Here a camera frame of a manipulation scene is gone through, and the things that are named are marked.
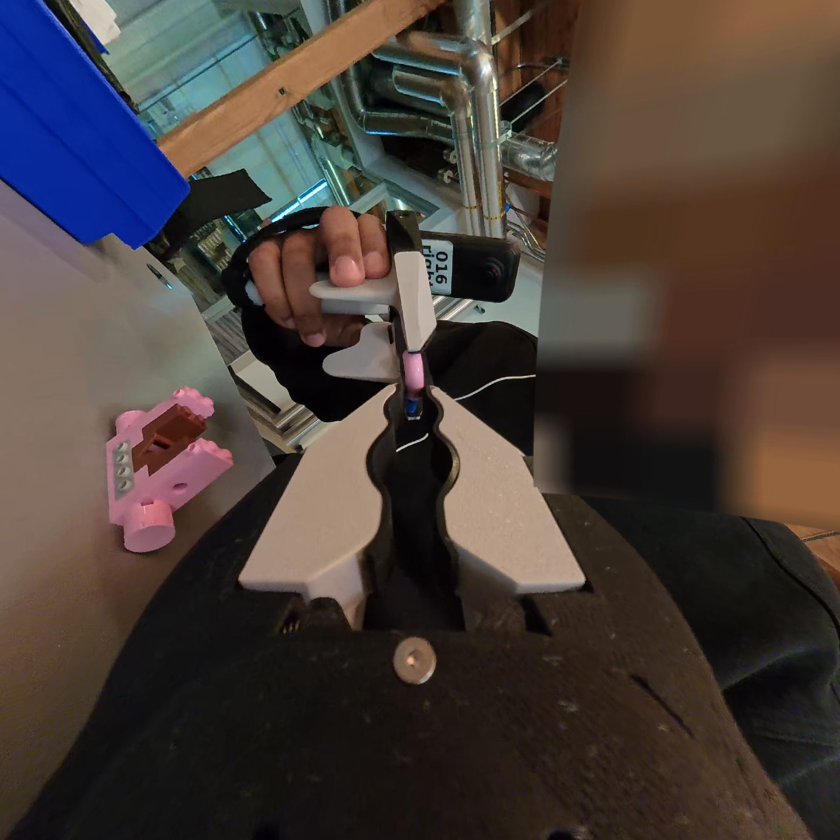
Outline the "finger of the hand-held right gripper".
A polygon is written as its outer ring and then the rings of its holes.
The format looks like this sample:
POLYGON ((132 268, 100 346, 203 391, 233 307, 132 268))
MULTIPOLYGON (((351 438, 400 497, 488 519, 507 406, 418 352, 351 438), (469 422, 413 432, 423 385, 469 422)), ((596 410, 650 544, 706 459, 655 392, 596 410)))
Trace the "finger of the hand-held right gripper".
POLYGON ((434 335, 437 321, 423 255, 396 253, 394 266, 395 303, 398 314, 397 345, 403 370, 403 353, 407 350, 421 352, 425 362, 424 352, 434 335))

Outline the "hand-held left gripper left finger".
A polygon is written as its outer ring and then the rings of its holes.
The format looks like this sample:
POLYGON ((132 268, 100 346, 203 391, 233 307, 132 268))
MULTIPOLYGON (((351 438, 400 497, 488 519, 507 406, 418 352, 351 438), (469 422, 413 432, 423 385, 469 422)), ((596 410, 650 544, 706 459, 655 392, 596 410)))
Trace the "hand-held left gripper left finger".
POLYGON ((372 588, 364 551, 382 521, 366 459, 395 393, 387 385, 307 448, 239 574, 244 588, 332 598, 352 629, 362 628, 372 588))

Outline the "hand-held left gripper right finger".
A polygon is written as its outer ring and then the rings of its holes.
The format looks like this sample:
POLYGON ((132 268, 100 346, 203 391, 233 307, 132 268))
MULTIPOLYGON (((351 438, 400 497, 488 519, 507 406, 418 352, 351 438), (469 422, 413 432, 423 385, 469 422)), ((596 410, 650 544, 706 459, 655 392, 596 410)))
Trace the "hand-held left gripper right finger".
POLYGON ((499 602, 579 591, 583 570, 524 454, 441 388, 428 394, 436 436, 452 457, 440 511, 466 627, 499 602))

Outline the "person's right hand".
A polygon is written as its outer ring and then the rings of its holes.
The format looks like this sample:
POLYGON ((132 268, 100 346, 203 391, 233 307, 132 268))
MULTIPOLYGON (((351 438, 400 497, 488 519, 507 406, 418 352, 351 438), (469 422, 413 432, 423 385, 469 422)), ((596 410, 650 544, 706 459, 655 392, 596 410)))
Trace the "person's right hand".
POLYGON ((378 217, 354 216, 347 207, 330 206, 318 226, 259 245, 248 266, 273 322, 296 331, 309 347, 347 348, 358 342, 367 321, 362 316, 322 313, 310 288, 319 272, 328 272, 332 284, 342 288, 383 278, 391 259, 378 217))

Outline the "pink and brown brick assembly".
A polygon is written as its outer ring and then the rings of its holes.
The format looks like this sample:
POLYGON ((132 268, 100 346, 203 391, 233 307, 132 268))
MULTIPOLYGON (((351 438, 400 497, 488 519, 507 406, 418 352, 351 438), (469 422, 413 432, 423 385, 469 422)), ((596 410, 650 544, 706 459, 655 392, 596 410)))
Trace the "pink and brown brick assembly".
POLYGON ((105 455, 108 516, 127 551, 168 545, 175 511, 233 466, 231 452, 204 437, 213 414, 213 400, 186 386, 148 411, 116 417, 105 455))

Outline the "silver ventilation ducts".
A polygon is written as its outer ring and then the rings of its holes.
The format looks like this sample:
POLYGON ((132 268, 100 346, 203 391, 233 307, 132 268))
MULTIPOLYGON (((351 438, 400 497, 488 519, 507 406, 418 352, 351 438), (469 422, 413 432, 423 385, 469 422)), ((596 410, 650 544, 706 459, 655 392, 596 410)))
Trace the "silver ventilation ducts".
POLYGON ((444 2, 295 107, 340 203, 541 251, 578 2, 444 2))

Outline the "wooden ceiling beam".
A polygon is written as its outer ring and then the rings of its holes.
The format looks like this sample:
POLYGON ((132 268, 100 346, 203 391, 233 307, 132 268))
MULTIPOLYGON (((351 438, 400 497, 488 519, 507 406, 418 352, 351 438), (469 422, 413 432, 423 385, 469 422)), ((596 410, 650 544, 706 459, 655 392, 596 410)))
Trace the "wooden ceiling beam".
POLYGON ((204 110, 192 114, 157 140, 158 148, 181 175, 195 173, 443 4, 362 2, 204 110))

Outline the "person's black clothing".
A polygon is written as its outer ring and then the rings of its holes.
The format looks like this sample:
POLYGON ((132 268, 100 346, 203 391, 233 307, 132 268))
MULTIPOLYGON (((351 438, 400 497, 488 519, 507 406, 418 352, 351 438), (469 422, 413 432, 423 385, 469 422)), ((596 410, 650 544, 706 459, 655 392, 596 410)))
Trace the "person's black clothing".
POLYGON ((811 838, 838 838, 838 591, 785 525, 550 496, 596 623, 700 735, 733 721, 811 838))

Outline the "blue plastic bin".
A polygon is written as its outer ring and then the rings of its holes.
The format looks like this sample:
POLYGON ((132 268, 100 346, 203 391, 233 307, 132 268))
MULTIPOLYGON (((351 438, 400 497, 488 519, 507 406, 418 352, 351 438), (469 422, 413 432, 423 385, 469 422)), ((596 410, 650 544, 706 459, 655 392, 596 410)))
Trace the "blue plastic bin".
POLYGON ((2 2, 1 176, 84 245, 136 249, 190 192, 47 5, 2 2))

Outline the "white box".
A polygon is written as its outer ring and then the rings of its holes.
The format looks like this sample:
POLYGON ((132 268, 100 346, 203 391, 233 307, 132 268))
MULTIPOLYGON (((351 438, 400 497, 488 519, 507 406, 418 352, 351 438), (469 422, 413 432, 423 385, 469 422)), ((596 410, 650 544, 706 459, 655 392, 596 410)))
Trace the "white box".
POLYGON ((117 15, 106 1, 70 1, 101 49, 120 35, 117 15))

